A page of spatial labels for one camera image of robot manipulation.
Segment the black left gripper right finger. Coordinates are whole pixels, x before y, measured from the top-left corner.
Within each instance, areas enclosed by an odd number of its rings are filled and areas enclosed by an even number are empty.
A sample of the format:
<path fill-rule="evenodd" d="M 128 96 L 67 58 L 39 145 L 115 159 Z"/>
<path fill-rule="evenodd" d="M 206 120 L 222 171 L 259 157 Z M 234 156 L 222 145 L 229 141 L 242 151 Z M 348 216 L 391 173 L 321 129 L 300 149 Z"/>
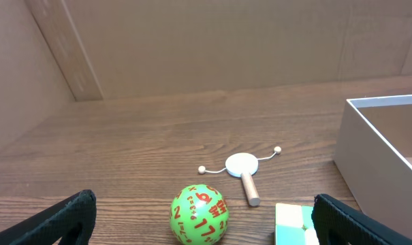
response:
<path fill-rule="evenodd" d="M 412 245 L 412 240 L 327 195 L 311 214 L 320 245 Z"/>

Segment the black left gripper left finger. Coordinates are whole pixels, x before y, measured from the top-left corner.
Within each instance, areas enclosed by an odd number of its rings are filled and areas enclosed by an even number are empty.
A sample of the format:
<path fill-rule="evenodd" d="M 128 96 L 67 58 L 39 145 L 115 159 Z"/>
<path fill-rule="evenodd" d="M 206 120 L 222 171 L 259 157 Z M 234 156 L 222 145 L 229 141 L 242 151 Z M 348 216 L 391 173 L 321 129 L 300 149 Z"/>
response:
<path fill-rule="evenodd" d="M 96 196 L 83 190 L 1 231 L 0 244 L 88 244 L 96 216 Z"/>

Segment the colourful puzzle cube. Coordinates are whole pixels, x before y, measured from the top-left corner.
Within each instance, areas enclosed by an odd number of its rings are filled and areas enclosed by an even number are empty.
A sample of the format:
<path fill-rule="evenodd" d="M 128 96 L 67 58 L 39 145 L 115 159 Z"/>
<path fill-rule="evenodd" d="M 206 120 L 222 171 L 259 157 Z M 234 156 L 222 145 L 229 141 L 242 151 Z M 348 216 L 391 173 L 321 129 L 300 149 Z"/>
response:
<path fill-rule="evenodd" d="M 275 245 L 319 245 L 312 220 L 313 207 L 275 205 Z"/>

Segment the white cardboard box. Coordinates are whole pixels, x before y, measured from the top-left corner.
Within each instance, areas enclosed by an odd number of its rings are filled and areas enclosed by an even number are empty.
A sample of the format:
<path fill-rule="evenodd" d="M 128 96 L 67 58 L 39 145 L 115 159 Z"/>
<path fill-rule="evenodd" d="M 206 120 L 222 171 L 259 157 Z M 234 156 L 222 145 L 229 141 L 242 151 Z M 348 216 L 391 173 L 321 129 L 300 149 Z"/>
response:
<path fill-rule="evenodd" d="M 412 95 L 348 99 L 333 159 L 363 213 L 412 239 Z"/>

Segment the white wooden rattle drum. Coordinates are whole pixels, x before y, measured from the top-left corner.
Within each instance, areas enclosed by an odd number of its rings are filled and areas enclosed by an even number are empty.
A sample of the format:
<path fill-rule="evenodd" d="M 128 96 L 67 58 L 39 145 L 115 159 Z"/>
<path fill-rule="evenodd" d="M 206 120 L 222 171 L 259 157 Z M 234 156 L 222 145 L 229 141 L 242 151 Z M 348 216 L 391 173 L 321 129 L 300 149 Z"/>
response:
<path fill-rule="evenodd" d="M 260 205 L 261 199 L 257 192 L 252 175 L 254 175 L 259 169 L 259 163 L 261 161 L 269 161 L 276 155 L 281 154 L 281 152 L 282 148 L 280 146 L 275 146 L 273 153 L 269 157 L 264 158 L 257 158 L 254 154 L 247 152 L 239 152 L 226 159 L 225 167 L 223 169 L 218 171 L 210 171 L 202 165 L 198 167 L 197 171 L 199 174 L 220 174 L 221 172 L 227 172 L 235 178 L 240 178 L 248 204 L 250 206 L 257 207 Z"/>

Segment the green number ball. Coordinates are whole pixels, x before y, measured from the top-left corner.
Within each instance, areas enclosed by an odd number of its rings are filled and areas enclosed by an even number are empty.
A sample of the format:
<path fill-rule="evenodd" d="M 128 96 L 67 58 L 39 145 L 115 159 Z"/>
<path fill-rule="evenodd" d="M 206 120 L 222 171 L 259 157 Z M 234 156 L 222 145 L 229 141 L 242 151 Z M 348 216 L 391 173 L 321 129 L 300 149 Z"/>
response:
<path fill-rule="evenodd" d="M 228 220 L 226 200 L 206 184 L 185 187 L 170 206 L 170 229 L 181 244 L 217 243 L 227 231 Z"/>

